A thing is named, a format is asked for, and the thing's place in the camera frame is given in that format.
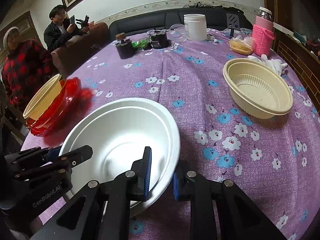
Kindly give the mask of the purple floral tablecloth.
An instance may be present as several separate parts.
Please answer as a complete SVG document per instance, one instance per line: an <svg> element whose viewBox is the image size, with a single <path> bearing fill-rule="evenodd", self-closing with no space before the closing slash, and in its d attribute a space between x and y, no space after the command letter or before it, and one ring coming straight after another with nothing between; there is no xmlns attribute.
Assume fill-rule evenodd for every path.
<svg viewBox="0 0 320 240"><path fill-rule="evenodd" d="M122 98L165 106L180 130L180 157L212 180L229 178L287 239L301 239L319 210L319 113L291 68L289 114L257 119L230 96L224 64L237 58L228 38L177 43L122 60L109 44L75 72L93 95L88 112Z"/></svg>

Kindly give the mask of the person in red plaid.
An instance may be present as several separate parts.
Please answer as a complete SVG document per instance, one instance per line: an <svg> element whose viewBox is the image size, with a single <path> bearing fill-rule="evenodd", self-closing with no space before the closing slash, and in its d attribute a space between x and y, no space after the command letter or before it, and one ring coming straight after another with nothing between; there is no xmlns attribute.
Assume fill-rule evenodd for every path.
<svg viewBox="0 0 320 240"><path fill-rule="evenodd" d="M17 27L5 33L3 46L8 54L2 69L2 82L9 103L23 112L37 91L59 71L51 53L39 42L21 41Z"/></svg>

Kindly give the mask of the green plastic wrapper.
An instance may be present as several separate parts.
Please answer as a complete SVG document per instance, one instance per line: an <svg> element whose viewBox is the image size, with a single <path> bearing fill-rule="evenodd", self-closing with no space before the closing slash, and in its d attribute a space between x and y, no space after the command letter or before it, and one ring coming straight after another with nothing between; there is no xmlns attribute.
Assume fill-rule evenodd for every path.
<svg viewBox="0 0 320 240"><path fill-rule="evenodd" d="M152 49L150 39L148 37L141 38L138 41L132 41L134 50L149 50Z"/></svg>

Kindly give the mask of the white plastic jar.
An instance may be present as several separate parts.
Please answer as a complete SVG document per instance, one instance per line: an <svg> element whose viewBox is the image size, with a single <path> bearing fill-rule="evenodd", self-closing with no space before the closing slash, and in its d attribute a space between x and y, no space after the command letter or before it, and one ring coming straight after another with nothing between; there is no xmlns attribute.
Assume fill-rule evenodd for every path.
<svg viewBox="0 0 320 240"><path fill-rule="evenodd" d="M207 22L203 14L185 14L185 31L191 41L205 41L207 39Z"/></svg>

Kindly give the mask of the red glass plate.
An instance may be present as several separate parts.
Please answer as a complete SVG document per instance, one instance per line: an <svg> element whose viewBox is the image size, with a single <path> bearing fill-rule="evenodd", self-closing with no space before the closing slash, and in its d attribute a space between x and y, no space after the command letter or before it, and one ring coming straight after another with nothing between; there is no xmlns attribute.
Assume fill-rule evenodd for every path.
<svg viewBox="0 0 320 240"><path fill-rule="evenodd" d="M69 110L72 101L80 95L81 81L79 78L60 79L62 90L50 104L48 109L37 119L27 118L27 128L34 136L43 136L58 119Z"/></svg>

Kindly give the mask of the black round tea tin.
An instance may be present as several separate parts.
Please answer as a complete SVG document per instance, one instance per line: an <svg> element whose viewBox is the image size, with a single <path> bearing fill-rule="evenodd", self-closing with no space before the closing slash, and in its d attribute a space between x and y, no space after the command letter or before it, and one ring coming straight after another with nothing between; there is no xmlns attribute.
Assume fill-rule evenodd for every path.
<svg viewBox="0 0 320 240"><path fill-rule="evenodd" d="M149 37L153 49L164 49L169 46L166 30L151 30Z"/></svg>

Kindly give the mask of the small beige plastic bowl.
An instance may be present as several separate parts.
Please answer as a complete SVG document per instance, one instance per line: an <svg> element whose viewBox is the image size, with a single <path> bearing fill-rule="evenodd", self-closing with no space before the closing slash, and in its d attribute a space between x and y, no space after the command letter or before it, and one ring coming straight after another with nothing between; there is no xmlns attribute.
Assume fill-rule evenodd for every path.
<svg viewBox="0 0 320 240"><path fill-rule="evenodd" d="M37 120L48 109L62 90L61 76L61 74L56 74L36 92L23 112L25 119Z"/></svg>

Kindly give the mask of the white foam bowl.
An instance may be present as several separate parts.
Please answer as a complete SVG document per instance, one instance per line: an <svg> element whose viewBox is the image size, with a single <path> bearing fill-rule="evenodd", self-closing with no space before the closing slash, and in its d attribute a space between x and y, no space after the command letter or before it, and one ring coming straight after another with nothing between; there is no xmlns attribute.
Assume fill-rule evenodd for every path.
<svg viewBox="0 0 320 240"><path fill-rule="evenodd" d="M141 159L146 146L152 149L149 198L131 202L131 216L150 207L167 189L180 157L180 133L172 114L160 103L126 98L107 103L82 119L67 135L63 155L84 145L92 157L72 169L71 199L86 183L114 178Z"/></svg>

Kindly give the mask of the black phone stand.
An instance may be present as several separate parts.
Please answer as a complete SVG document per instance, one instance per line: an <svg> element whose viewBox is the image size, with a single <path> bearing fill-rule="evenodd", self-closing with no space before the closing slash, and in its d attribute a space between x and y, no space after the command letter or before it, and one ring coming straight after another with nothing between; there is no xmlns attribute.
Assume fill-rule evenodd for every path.
<svg viewBox="0 0 320 240"><path fill-rule="evenodd" d="M226 14L227 28L230 29L229 38L234 37L235 30L240 30L239 16L236 14Z"/></svg>

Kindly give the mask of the beige ribbed plastic bowl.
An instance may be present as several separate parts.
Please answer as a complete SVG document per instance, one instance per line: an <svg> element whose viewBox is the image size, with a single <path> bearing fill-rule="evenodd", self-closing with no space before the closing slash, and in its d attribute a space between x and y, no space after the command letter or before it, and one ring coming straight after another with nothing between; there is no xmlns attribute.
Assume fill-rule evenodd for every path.
<svg viewBox="0 0 320 240"><path fill-rule="evenodd" d="M235 103L253 117L287 115L293 106L287 83L259 62L244 58L229 60L223 67L223 77Z"/></svg>

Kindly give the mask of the black leather sofa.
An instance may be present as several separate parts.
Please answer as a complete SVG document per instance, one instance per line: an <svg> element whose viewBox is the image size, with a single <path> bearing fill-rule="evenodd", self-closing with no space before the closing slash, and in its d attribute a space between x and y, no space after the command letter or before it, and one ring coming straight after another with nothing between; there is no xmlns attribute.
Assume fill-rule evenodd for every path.
<svg viewBox="0 0 320 240"><path fill-rule="evenodd" d="M222 31L227 28L227 13L239 17L241 28L253 29L252 23L246 18L244 12L234 7L178 8L153 11L116 20L109 26L110 40L115 40L119 33L131 36L151 29L169 29L174 24L183 24L185 14L203 14L206 16L208 28Z"/></svg>

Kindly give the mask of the white cotton glove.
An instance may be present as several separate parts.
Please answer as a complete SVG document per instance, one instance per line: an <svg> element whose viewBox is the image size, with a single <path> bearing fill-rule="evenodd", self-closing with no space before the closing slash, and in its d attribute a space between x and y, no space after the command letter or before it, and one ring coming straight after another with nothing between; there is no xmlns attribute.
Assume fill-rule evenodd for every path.
<svg viewBox="0 0 320 240"><path fill-rule="evenodd" d="M255 61L263 64L267 68L273 70L279 76L285 74L285 69L288 67L287 63L282 62L280 59L268 59L267 55L262 54L260 58L248 55L247 57L251 61Z"/></svg>

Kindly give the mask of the seated man in black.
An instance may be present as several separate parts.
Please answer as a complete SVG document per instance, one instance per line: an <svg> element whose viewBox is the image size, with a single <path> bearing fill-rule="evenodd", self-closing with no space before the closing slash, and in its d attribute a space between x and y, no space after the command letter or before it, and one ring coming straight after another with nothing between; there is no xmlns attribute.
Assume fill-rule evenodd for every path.
<svg viewBox="0 0 320 240"><path fill-rule="evenodd" d="M83 27L78 28L76 23L67 18L65 5L53 7L49 13L49 18L51 23L47 26L43 35L49 52L63 47L74 36L82 36L89 31L89 23L85 23Z"/></svg>

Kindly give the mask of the bagged yellow food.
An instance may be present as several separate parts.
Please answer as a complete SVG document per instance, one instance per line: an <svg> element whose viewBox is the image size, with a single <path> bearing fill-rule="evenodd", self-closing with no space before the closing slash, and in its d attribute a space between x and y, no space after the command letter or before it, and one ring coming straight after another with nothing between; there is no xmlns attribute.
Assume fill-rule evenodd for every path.
<svg viewBox="0 0 320 240"><path fill-rule="evenodd" d="M229 40L229 47L232 51L241 55L251 55L253 53L253 39L251 37L243 38L241 35Z"/></svg>

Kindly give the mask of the wooden brick-pattern cabinet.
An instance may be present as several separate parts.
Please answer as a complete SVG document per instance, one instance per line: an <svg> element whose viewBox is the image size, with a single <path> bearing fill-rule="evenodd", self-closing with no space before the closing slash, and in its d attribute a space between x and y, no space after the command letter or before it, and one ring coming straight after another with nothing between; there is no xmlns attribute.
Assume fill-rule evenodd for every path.
<svg viewBox="0 0 320 240"><path fill-rule="evenodd" d="M274 37L272 49L293 69L319 113L319 60L290 35L274 29Z"/></svg>

